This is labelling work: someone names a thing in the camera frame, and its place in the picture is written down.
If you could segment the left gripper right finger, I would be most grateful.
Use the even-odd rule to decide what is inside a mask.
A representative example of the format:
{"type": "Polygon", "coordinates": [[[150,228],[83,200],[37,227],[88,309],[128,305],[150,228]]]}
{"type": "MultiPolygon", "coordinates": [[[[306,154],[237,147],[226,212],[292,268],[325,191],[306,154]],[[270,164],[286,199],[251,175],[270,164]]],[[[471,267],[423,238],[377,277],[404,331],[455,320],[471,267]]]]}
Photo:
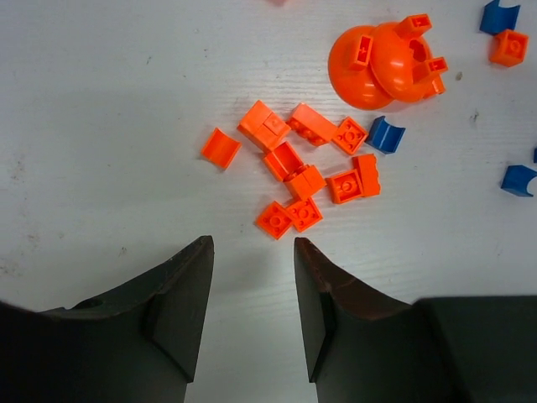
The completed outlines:
{"type": "Polygon", "coordinates": [[[308,378],[321,402],[533,402],[534,296],[407,304],[294,246],[308,378]]]}

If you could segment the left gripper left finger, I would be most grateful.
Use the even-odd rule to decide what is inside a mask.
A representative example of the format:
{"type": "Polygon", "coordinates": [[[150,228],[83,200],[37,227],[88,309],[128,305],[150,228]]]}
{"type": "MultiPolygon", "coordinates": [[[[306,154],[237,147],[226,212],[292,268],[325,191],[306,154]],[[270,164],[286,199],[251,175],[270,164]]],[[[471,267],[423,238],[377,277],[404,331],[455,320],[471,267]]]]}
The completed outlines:
{"type": "Polygon", "coordinates": [[[206,235],[70,309],[3,303],[2,401],[183,401],[196,372],[213,265],[206,235]]]}

